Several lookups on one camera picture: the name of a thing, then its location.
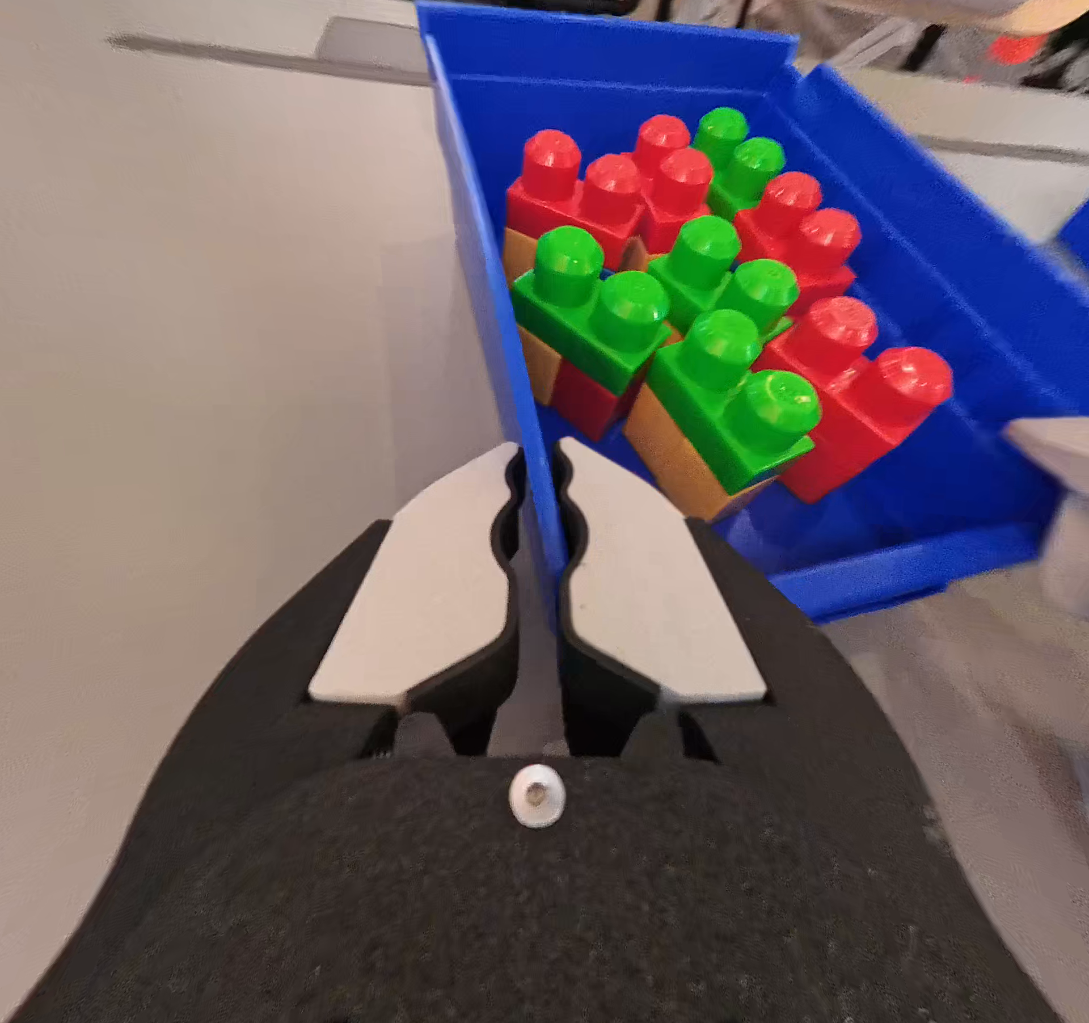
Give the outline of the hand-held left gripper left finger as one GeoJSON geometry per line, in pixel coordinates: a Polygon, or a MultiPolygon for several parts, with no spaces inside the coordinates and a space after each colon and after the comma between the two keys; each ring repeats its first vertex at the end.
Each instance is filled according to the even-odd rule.
{"type": "Polygon", "coordinates": [[[518,675],[522,449],[502,443],[386,522],[308,684],[311,701],[435,716],[484,755],[518,675]]]}

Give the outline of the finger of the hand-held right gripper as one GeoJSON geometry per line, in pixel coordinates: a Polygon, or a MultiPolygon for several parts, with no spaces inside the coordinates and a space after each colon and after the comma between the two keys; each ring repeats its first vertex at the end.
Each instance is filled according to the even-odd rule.
{"type": "Polygon", "coordinates": [[[1066,491],[1088,496],[1088,417],[1019,418],[1004,437],[1066,491]]]}

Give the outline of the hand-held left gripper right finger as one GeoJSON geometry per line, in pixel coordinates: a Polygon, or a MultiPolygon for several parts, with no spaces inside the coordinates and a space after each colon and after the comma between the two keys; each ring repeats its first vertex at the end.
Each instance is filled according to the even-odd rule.
{"type": "Polygon", "coordinates": [[[654,713],[762,703],[768,685],[688,517],[575,437],[553,444],[568,548],[558,669],[572,755],[619,755],[654,713]]]}

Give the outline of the grey desk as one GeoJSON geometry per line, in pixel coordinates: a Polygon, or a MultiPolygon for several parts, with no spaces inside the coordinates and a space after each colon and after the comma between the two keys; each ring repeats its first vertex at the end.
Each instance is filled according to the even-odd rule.
{"type": "Polygon", "coordinates": [[[308,684],[386,522],[504,438],[430,89],[2,0],[13,1021],[1087,1021],[897,724],[689,522],[768,685],[457,755],[308,684]]]}

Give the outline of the cluster of stacked toy blocks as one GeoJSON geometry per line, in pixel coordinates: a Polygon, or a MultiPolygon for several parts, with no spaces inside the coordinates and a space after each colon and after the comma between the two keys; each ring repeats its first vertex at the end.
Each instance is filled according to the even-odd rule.
{"type": "Polygon", "coordinates": [[[867,355],[847,291],[862,230],[720,106],[690,133],[649,117],[583,165],[565,131],[525,142],[502,259],[537,404],[597,443],[621,428],[664,496],[707,523],[782,484],[812,504],[949,401],[926,348],[867,355]]]}

